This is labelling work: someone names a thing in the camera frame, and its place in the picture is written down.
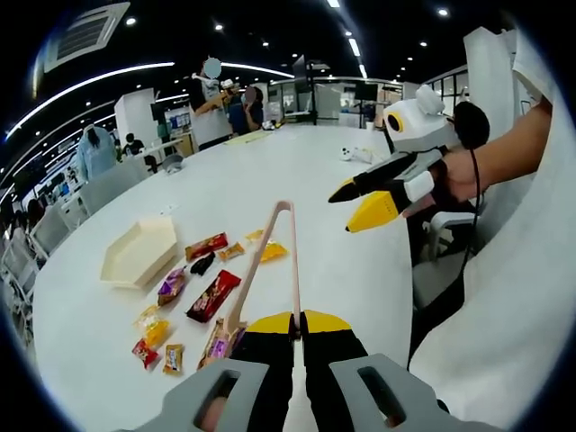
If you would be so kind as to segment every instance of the snack package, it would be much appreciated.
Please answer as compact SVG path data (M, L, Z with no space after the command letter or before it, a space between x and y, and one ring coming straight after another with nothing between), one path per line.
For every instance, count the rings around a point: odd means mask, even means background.
M280 243L274 240L268 240L266 247L264 249L264 253L260 258L261 263L265 263L266 261L270 261L271 259L277 259L288 255L288 250L282 246Z
M146 345L146 341L141 339L132 349L132 353L142 360L144 364L144 369L148 369L148 366L154 363L154 361L158 358L158 353L153 351Z
M161 319L158 314L158 306L155 304L144 310L134 323L142 334L146 345L150 348L162 345L168 333L170 323Z
M179 375L182 373L182 344L166 345L166 357L163 372L165 374Z
M250 243L255 243L255 242L260 240L260 238L262 237L262 234L264 234L264 230L263 229L257 229L256 231L248 234L246 236L246 240L248 240Z
M198 369L202 369L219 358L230 357L232 350L242 338L246 327L247 323L241 322L239 327L232 334L229 334L224 329L224 319L216 319L214 330L198 363Z
M218 256L222 261L228 261L229 259L238 257L242 254L244 254L244 248L239 243L236 243L235 245L230 246L228 249L219 252Z
M193 245L188 246L185 250L186 260L190 262L197 257L201 257L202 255L210 254L215 250L225 248L227 245L228 240L226 239L226 233L222 232L217 236L207 238L206 240L199 241L198 243L194 243Z
M204 276L204 273L206 273L206 270L208 270L208 268L214 262L215 257L216 257L216 255L213 252L211 252L209 255L205 256L204 258L200 258L198 261L196 261L192 265L192 267L190 267L190 273L192 275L196 274L196 275Z
M162 286L158 290L158 306L170 303L182 291L186 285L184 268L177 268L170 272Z
M214 282L194 302L186 316L199 322L207 322L240 282L239 277L226 270L220 270Z

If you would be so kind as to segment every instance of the person in light blue clothing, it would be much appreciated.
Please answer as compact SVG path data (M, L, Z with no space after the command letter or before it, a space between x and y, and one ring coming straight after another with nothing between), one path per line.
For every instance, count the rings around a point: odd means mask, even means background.
M80 175L87 182L116 165L116 148L106 129L86 126L78 143L77 161Z

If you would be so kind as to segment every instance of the round white table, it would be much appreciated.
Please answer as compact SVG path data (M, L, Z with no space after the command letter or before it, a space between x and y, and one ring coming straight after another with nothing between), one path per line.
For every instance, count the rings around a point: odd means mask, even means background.
M83 430L135 428L155 417L166 392L196 370L215 318L201 324L185 312L222 268L243 277L245 254L214 263L194 276L164 309L182 343L184 375L152 370L131 353L140 338L133 322L157 300L150 290L112 288L99 281L108 246L136 221L170 215L184 248L226 231L230 244L262 228L276 201L295 205L302 309L349 322L369 354L408 361L412 313L411 268L405 220L357 234L345 231L359 200L328 204L350 176L368 168L338 159L344 146L387 156L383 134L338 127L285 127L247 144L219 145L184 161L174 175L160 172L130 189L80 226L40 271L34 288L34 336L41 379L49 395ZM274 238L290 247L289 214ZM288 258L261 265L242 311L249 322L291 311ZM216 316L234 302L232 292ZM164 357L164 346L158 352ZM296 344L293 396L285 430L316 430L306 398L302 347Z

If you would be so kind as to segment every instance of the hexagonal tray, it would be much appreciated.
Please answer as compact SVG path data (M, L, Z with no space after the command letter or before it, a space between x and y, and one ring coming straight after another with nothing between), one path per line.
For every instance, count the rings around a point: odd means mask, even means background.
M142 288L177 252L171 218L137 222L106 250L100 280L124 288Z

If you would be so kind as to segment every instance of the ceiling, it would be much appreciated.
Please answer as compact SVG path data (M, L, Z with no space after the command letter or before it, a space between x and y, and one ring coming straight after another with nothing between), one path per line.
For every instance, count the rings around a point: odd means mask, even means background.
M421 83L465 63L464 35L480 25L494 31L503 26L499 10L482 2L339 0L341 7L331 8L327 0L275 0L273 4L266 0L219 0L201 5L184 0L133 1L123 20L134 17L134 25L122 22L105 49L45 74L36 98L32 98L29 65L33 64L40 41L49 34L49 26L67 28L70 19L80 13L111 3L119 2L93 1L80 9L51 8L43 15L44 20L36 22L38 25L30 25L31 42L9 54L13 54L14 63L11 82L20 85L11 85L4 92L8 102L4 108L9 107L2 116L5 131L43 101L90 77L147 63L174 61L175 65L110 77L60 98L0 144L0 167L9 167L37 142L46 142L49 148L80 129L78 119L43 139L48 132L88 110L88 101L91 108L116 101L135 91L136 85L154 87L160 97L181 94L186 89L185 78L199 71L209 55L291 73L293 54L305 54L307 59L329 65L326 75L360 77L358 59L345 35L345 31L350 31L358 42L369 77L392 80L401 74L400 81ZM437 14L440 7L448 9L448 17ZM221 31L215 31L217 24L223 26ZM421 47L421 41L427 47ZM240 77L242 85L253 83L257 77L261 81L278 79L267 73L223 69L221 78L235 77ZM93 121L111 113L113 105L107 105L82 119ZM44 166L50 156L38 157L29 167ZM12 180L0 175L0 182L7 185Z

